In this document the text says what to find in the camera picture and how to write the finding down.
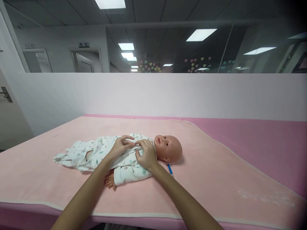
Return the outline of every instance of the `doorway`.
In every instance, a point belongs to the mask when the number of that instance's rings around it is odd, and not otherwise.
[[[102,60],[99,48],[69,49],[76,73],[102,73]]]

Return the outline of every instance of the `doll hand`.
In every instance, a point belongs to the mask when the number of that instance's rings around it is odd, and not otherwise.
[[[116,191],[117,186],[115,185],[114,182],[114,171],[112,172],[112,174],[105,177],[105,186],[107,186],[108,188],[113,187],[113,190]]]

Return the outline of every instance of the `ceiling tile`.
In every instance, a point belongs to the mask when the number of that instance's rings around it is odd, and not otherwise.
[[[67,0],[88,24],[108,24],[108,16],[95,0]]]
[[[159,22],[166,0],[133,0],[135,22]]]
[[[200,0],[188,21],[213,20],[230,2],[231,0]]]
[[[21,16],[19,13],[11,10],[10,8],[6,8],[7,14],[10,17],[10,21],[13,25],[13,28],[29,28],[29,27],[38,27],[37,24],[31,22],[30,20],[26,19],[24,16]]]
[[[68,1],[40,0],[37,2],[65,25],[86,25],[86,22],[82,19],[78,12],[75,11],[75,9],[69,4]]]
[[[62,22],[60,22],[56,17],[54,17],[51,13],[49,13],[35,1],[10,2],[10,4],[43,26],[63,25]]]
[[[167,0],[161,21],[186,21],[198,0]]]
[[[125,9],[105,10],[112,24],[134,22],[132,0],[126,0],[125,3],[126,3]]]
[[[215,20],[235,20],[242,19],[252,10],[259,8],[266,0],[246,1],[233,0],[216,18]]]

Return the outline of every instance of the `door frame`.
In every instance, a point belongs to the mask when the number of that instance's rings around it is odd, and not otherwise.
[[[24,52],[29,52],[29,53],[45,53],[46,54],[46,57],[48,59],[48,63],[49,63],[49,66],[50,66],[50,70],[51,72],[53,73],[53,70],[52,70],[52,67],[51,67],[51,64],[50,64],[50,60],[49,60],[49,57],[48,57],[48,54],[47,54],[47,51],[45,48],[42,48],[42,49],[24,49],[22,50],[22,55]]]
[[[81,51],[98,51],[99,54],[99,63],[100,63],[100,68],[101,68],[101,72],[103,73],[103,64],[102,64],[102,53],[101,53],[101,48],[95,48],[95,47],[86,47],[86,48],[68,48],[70,54],[71,54],[71,60],[73,62],[74,68],[76,70],[75,67],[75,62],[74,62],[74,56],[73,56],[73,52],[81,52]]]

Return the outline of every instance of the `onesie sleeve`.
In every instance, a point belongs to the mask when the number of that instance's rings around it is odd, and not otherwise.
[[[114,170],[115,185],[120,185],[130,181],[143,180],[152,176],[152,174],[145,168],[136,166],[117,167]]]

